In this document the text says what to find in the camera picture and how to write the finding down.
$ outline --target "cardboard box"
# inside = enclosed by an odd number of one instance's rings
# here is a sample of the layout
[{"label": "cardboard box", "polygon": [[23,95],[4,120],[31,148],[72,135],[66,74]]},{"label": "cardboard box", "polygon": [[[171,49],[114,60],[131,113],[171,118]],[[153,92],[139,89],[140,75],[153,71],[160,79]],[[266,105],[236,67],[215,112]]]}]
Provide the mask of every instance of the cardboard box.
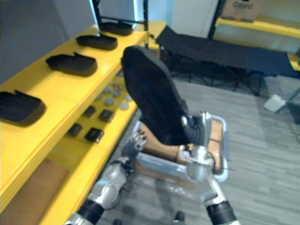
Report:
[{"label": "cardboard box", "polygon": [[265,0],[227,0],[221,17],[229,20],[253,22]]}]

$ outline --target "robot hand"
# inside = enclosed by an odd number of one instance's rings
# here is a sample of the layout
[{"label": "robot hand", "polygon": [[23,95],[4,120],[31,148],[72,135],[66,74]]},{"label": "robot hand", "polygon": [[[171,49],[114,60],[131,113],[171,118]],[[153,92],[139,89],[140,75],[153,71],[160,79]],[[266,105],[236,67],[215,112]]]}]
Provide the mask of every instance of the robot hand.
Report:
[{"label": "robot hand", "polygon": [[122,150],[122,156],[112,162],[95,183],[87,200],[77,213],[74,213],[65,225],[95,225],[103,212],[111,208],[117,201],[127,177],[132,173],[132,164],[137,154],[147,143],[143,131],[133,134],[130,141]]}]

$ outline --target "yellow shelf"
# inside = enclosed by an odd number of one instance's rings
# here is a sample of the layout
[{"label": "yellow shelf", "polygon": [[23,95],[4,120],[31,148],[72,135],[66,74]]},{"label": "yellow shelf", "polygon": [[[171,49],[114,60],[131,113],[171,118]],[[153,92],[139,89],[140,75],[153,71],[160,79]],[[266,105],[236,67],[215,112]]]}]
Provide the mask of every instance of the yellow shelf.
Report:
[{"label": "yellow shelf", "polygon": [[267,16],[259,16],[254,22],[238,22],[219,17],[216,21],[216,27],[219,24],[243,27],[247,29],[260,30],[294,38],[300,38],[300,22],[280,20]]},{"label": "yellow shelf", "polygon": [[300,58],[296,54],[290,52],[288,52],[287,56],[289,57],[290,63],[294,70],[300,71],[300,66],[298,64],[298,62],[300,62]]},{"label": "yellow shelf", "polygon": [[[129,109],[126,111],[117,107],[112,121],[104,123],[98,119],[104,108],[102,102],[95,100],[91,105],[96,108],[94,117],[86,120],[83,120],[83,116],[79,118],[77,123],[83,128],[78,136],[63,137],[48,155],[49,159],[69,169],[71,173],[49,206],[40,225],[63,224],[78,210],[137,108],[134,101],[129,102]],[[99,143],[90,143],[83,138],[92,126],[104,131]]]},{"label": "yellow shelf", "polygon": [[[97,34],[92,26],[80,35]],[[91,104],[98,93],[121,69],[120,59],[127,46],[140,45],[144,31],[117,36],[118,47],[112,51],[80,46],[73,38],[40,58],[6,81],[1,91],[15,89],[41,98],[45,114],[29,127],[1,123],[1,212],[32,172]],[[96,58],[98,69],[90,77],[67,75],[51,70],[45,60],[57,54],[77,52]]]},{"label": "yellow shelf", "polygon": [[[167,22],[165,21],[149,21],[149,33],[154,35],[154,38],[156,39],[160,33],[163,31],[163,29],[166,27]],[[139,24],[135,28],[136,30],[143,30],[144,26]],[[156,44],[155,40],[152,38],[149,38],[149,49],[151,50],[158,50],[159,44]]]}]

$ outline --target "gray carpet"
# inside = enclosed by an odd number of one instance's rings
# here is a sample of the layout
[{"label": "gray carpet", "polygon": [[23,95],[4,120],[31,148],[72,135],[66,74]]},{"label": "gray carpet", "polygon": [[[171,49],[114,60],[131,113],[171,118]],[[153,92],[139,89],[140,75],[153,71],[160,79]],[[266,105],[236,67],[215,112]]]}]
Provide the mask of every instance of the gray carpet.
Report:
[{"label": "gray carpet", "polygon": [[[207,110],[223,117],[230,132],[229,178],[222,183],[243,225],[293,225],[300,221],[300,126],[288,110],[271,113],[264,98],[176,81],[192,113]],[[111,160],[120,155],[139,111],[133,117]],[[186,213],[187,225],[210,225],[196,199],[169,191],[167,182],[141,174],[130,180],[118,206],[98,223],[170,224],[176,211]]]}]

